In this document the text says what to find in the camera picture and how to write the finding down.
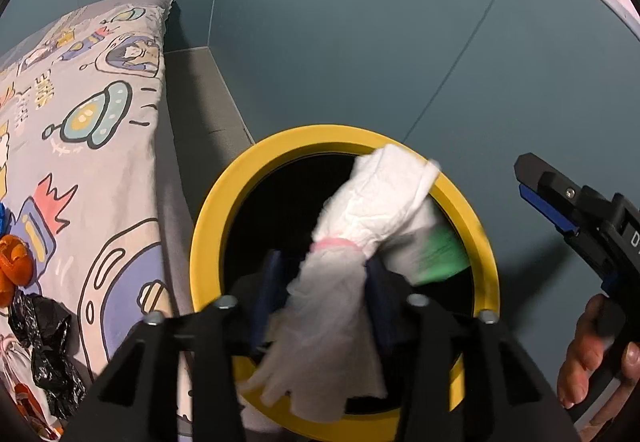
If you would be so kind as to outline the right hand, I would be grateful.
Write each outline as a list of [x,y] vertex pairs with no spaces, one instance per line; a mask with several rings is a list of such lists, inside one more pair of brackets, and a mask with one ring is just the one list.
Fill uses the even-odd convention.
[[[596,321],[610,309],[608,298],[595,295],[586,304],[576,324],[574,339],[567,347],[556,382],[556,393],[565,408],[585,400],[589,391],[589,377],[603,361],[606,342],[596,332]],[[625,349],[620,369],[623,373],[620,387],[579,430],[580,440],[591,441],[607,422],[617,416],[634,391],[639,381],[639,347],[634,342],[630,342]]]

